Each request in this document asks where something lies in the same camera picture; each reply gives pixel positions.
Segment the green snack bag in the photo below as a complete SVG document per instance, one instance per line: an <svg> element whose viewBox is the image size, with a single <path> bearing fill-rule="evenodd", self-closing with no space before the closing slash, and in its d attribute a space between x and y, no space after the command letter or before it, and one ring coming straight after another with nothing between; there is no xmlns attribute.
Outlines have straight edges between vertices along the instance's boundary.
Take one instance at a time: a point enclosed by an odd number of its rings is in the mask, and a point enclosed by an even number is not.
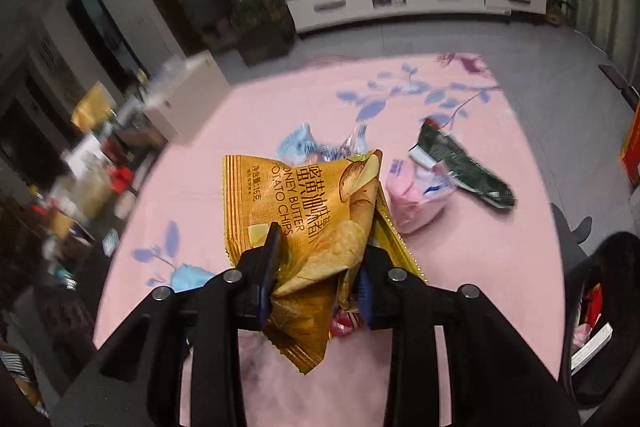
<svg viewBox="0 0 640 427"><path fill-rule="evenodd" d="M462 145L434 121L424 121L418 143L409 150L409 156L426 169L444 161L458 187L478 195L495 208L509 209L516 204L509 185L471 158Z"/></svg>

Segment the floor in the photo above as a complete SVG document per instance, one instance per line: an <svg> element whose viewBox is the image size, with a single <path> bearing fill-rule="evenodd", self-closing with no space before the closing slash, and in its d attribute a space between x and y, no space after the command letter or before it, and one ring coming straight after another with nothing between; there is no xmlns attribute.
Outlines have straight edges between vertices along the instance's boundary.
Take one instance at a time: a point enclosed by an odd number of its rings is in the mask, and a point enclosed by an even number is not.
<svg viewBox="0 0 640 427"><path fill-rule="evenodd" d="M593 253L607 235L636 232L632 188L620 148L633 111L598 69L607 57L571 28L512 22L383 22L334 29L297 42L284 58L247 68L238 52L216 57L232 84L300 69L319 54L373 58L442 52L484 57L520 118L550 201L575 228L593 230L582 245Z"/></svg>

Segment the pink snack bag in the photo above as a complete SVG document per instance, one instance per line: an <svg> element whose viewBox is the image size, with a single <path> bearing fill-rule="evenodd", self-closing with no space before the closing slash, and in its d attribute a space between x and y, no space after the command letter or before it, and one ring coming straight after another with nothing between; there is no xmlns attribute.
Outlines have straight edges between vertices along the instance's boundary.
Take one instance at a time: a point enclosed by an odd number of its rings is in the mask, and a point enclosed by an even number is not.
<svg viewBox="0 0 640 427"><path fill-rule="evenodd" d="M414 232L444 208L456 190L447 171L444 162L427 170L410 160L393 160L386 190L398 232Z"/></svg>

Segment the white box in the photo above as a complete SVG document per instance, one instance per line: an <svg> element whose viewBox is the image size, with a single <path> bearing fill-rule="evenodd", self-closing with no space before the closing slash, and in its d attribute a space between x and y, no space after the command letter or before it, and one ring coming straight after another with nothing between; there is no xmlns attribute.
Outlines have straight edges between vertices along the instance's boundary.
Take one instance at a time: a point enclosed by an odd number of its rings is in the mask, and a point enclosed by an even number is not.
<svg viewBox="0 0 640 427"><path fill-rule="evenodd" d="M188 58L177 76L146 100L143 112L169 141L187 143L231 91L209 52Z"/></svg>

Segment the chair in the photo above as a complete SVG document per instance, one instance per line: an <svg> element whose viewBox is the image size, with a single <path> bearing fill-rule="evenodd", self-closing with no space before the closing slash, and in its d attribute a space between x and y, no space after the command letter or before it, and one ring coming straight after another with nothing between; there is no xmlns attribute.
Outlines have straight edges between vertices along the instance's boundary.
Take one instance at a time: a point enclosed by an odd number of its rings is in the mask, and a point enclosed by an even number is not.
<svg viewBox="0 0 640 427"><path fill-rule="evenodd" d="M571 232L553 205L565 285L565 331L559 381L580 413L585 427L617 427L640 423L640 239L632 233L609 236L587 257L578 245L589 221ZM600 282L602 317L613 335L606 346L571 376L571 342L575 317L586 287Z"/></svg>

